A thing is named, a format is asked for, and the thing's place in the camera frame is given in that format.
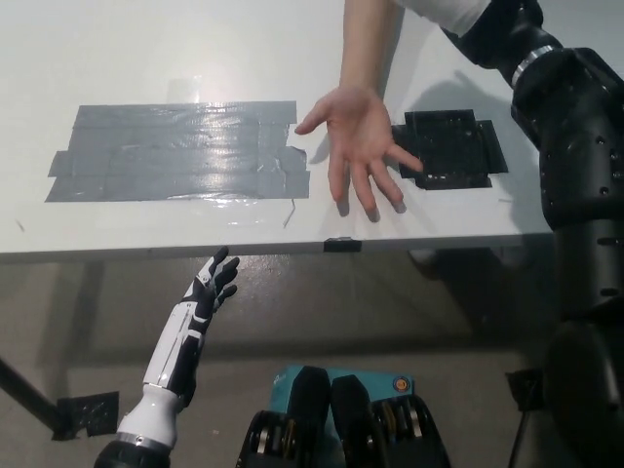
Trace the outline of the bare person hand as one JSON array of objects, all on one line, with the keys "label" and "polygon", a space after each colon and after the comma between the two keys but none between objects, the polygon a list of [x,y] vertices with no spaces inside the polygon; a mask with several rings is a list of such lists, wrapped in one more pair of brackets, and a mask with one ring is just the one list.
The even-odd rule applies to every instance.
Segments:
[{"label": "bare person hand", "polygon": [[370,89],[338,87],[316,102],[294,132],[309,135],[321,125],[327,127],[328,181],[335,203],[344,203],[347,186],[352,185],[367,218],[376,222],[379,213],[371,188],[376,185],[393,208],[400,208],[404,195],[385,161],[391,159],[417,172],[423,170],[423,164],[395,142],[378,94]]}]

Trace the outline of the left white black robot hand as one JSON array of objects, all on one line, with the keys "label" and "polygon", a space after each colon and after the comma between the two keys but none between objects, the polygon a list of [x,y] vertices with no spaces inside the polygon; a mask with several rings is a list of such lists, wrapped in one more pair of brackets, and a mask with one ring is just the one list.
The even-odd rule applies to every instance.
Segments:
[{"label": "left white black robot hand", "polygon": [[213,315],[237,291],[233,284],[240,259],[220,248],[200,269],[174,306],[156,344],[143,383],[168,390],[187,407]]}]

